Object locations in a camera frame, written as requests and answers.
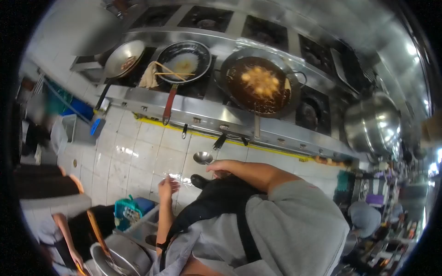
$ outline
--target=commercial stove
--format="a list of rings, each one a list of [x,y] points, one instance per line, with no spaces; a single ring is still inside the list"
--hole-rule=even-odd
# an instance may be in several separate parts
[[[194,40],[205,44],[212,54],[211,67],[200,79],[178,86],[170,124],[206,135],[228,135],[239,142],[321,155],[337,160],[366,159],[352,151],[343,135],[343,109],[353,97],[351,91],[334,79],[329,62],[329,48],[264,18],[221,7],[168,5],[148,7],[123,41],[143,40],[147,49],[136,68],[117,80],[107,93],[111,104],[131,110],[140,117],[160,121],[171,85],[157,78],[158,86],[137,87],[149,62],[156,60],[169,44]],[[293,71],[307,76],[297,109],[280,119],[261,118],[260,138],[254,138],[254,114],[242,110],[217,85],[217,71],[223,61],[241,47],[258,47],[284,56]],[[72,69],[84,66],[74,63]],[[105,86],[104,76],[97,86],[97,96]]]

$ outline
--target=frying pan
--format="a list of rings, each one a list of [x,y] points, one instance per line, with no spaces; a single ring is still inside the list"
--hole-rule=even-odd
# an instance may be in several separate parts
[[[166,107],[163,113],[163,124],[167,125],[170,120],[172,103],[179,84],[189,83],[201,78],[209,69],[212,56],[209,49],[202,43],[196,41],[180,41],[167,46],[158,56],[157,61],[175,73],[195,74],[193,76],[182,76],[186,81],[180,80],[175,75],[158,75],[164,81],[171,83]],[[159,73],[169,73],[163,67],[157,65]]]
[[[274,99],[261,99],[253,93],[241,80],[241,75],[248,68],[260,66],[272,72],[279,81],[279,93]],[[259,138],[259,118],[281,118],[296,110],[301,98],[301,88],[296,74],[282,58],[262,49],[247,48],[234,52],[223,62],[219,70],[218,86],[240,108],[253,112],[255,115],[255,138]]]
[[[107,84],[100,95],[100,99],[95,106],[95,110],[99,110],[103,103],[104,97],[107,94],[110,86],[115,83],[118,78],[127,75],[140,61],[144,54],[145,44],[141,40],[133,40],[120,45],[115,51],[110,54],[104,65],[104,75],[108,78]],[[128,68],[122,69],[121,66],[130,57],[135,57],[134,63]]]

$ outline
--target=purple container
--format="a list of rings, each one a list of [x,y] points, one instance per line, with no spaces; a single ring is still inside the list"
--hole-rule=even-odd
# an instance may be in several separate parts
[[[383,195],[373,195],[368,194],[365,202],[368,204],[379,204],[384,205],[384,196]]]

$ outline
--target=cloth rag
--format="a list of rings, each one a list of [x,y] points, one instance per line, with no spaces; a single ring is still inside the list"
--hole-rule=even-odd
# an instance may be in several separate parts
[[[149,63],[149,66],[144,71],[143,76],[141,77],[139,87],[145,87],[145,88],[151,88],[151,87],[157,87],[158,83],[156,82],[156,66],[155,62],[152,61]]]

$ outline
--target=wooden stick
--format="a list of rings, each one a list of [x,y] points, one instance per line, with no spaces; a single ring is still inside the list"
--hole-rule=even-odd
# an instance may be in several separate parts
[[[195,74],[184,74],[184,73],[155,73],[155,75],[186,75],[186,76],[194,76]]]
[[[183,77],[181,77],[180,75],[175,74],[175,72],[173,72],[172,70],[170,70],[169,68],[167,68],[166,66],[162,65],[161,63],[159,63],[158,61],[155,61],[156,65],[159,65],[161,67],[163,67],[164,69],[166,69],[167,71],[169,71],[170,73],[174,74],[177,78],[186,81]]]

